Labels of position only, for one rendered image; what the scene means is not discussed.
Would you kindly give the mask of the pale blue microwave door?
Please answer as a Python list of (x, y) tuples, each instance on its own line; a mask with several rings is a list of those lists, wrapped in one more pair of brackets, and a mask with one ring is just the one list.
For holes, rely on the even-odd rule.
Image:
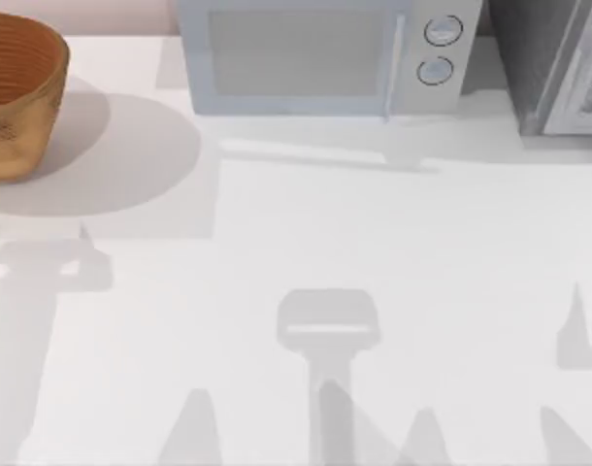
[(176, 0), (210, 116), (383, 115), (405, 0)]

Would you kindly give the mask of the round microwave knob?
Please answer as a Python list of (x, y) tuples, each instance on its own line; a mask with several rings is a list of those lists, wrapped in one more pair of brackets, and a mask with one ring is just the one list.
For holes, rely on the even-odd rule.
[(442, 56), (423, 60), (416, 70), (418, 79), (428, 86), (437, 86), (446, 83), (451, 79), (453, 73), (453, 63)]
[(424, 28), (426, 41), (434, 47), (447, 47), (463, 34), (464, 24), (459, 17), (447, 15), (435, 17)]

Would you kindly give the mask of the pale microwave oven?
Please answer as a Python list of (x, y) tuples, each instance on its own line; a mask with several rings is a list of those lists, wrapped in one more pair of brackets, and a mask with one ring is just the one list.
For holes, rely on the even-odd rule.
[[(405, 0), (407, 9), (402, 50), (397, 73), (391, 117), (439, 115), (455, 109), (465, 79), (470, 54), (477, 33), (482, 0)], [(424, 37), (424, 28), (435, 17), (459, 17), (462, 36), (447, 47), (434, 47)], [(418, 65), (436, 56), (454, 65), (450, 80), (437, 86), (423, 84), (416, 75)]]

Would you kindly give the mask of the brown woven basket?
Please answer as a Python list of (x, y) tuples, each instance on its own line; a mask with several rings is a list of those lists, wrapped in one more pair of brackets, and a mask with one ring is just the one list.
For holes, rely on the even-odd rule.
[(0, 12), (0, 182), (32, 174), (44, 158), (70, 58), (49, 25)]

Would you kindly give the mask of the grey cabinet door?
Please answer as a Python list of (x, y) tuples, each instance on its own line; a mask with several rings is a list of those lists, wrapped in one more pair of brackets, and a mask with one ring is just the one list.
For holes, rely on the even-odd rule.
[(577, 0), (556, 61), (546, 135), (592, 136), (592, 0)]

